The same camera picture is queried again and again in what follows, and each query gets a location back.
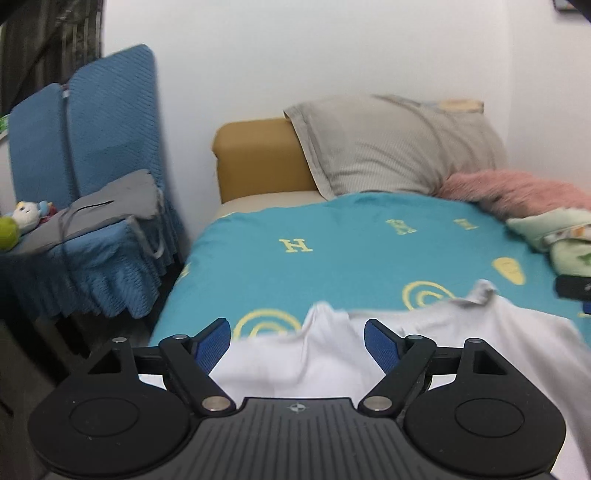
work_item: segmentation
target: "dark curtain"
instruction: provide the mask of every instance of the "dark curtain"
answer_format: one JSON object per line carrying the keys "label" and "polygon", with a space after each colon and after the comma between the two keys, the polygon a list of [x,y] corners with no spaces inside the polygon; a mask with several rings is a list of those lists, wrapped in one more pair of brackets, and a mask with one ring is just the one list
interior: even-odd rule
{"label": "dark curtain", "polygon": [[0,24],[3,24],[25,0],[0,0]]}
{"label": "dark curtain", "polygon": [[0,48],[2,115],[100,57],[102,7],[103,0],[28,0],[12,13]]}

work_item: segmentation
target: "yellow spiral print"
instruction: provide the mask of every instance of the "yellow spiral print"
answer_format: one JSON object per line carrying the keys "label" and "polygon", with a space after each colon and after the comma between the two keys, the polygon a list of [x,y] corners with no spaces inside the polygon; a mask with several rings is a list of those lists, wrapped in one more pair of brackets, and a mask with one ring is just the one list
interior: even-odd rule
{"label": "yellow spiral print", "polygon": [[[238,323],[234,327],[234,338],[240,338],[242,334],[242,328],[251,320],[261,318],[261,317],[272,317],[278,320],[282,320],[289,326],[291,326],[294,330],[300,330],[301,324],[300,322],[293,316],[287,312],[277,309],[258,309],[253,310],[252,312],[247,313],[244,317],[238,320]],[[248,336],[254,337],[258,334],[261,330],[274,330],[276,332],[286,332],[288,329],[285,328],[284,325],[278,322],[259,322],[255,326],[252,327],[251,332]]]}
{"label": "yellow spiral print", "polygon": [[426,307],[426,297],[435,297],[437,300],[443,300],[445,297],[454,299],[456,296],[447,288],[432,281],[414,281],[402,289],[402,301],[409,310]]}

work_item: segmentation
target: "tan headboard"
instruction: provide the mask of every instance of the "tan headboard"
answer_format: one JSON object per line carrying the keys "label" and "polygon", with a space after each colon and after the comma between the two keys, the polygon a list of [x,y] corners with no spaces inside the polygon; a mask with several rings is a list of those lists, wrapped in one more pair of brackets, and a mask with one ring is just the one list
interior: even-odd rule
{"label": "tan headboard", "polygon": [[316,190],[291,121],[234,122],[213,140],[222,203],[259,193]]}

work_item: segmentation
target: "metal screw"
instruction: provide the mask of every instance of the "metal screw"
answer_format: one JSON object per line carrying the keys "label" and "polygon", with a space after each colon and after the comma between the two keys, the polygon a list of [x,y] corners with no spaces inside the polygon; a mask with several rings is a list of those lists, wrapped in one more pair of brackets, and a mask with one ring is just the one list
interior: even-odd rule
{"label": "metal screw", "polygon": [[208,397],[202,401],[201,405],[205,410],[223,411],[230,408],[232,403],[226,397]]}
{"label": "metal screw", "polygon": [[392,407],[392,400],[386,397],[368,397],[363,401],[363,404],[366,408],[373,410],[373,411],[384,411],[388,410]]}

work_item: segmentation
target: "teal bedsheet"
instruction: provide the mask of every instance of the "teal bedsheet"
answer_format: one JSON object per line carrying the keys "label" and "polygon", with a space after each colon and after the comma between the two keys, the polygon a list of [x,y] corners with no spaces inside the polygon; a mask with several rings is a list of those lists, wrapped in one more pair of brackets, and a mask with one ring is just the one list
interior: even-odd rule
{"label": "teal bedsheet", "polygon": [[233,213],[193,245],[152,335],[195,335],[218,317],[234,337],[300,328],[320,300],[335,309],[416,309],[493,282],[520,307],[591,316],[554,294],[548,260],[473,205],[361,193],[296,208]]}

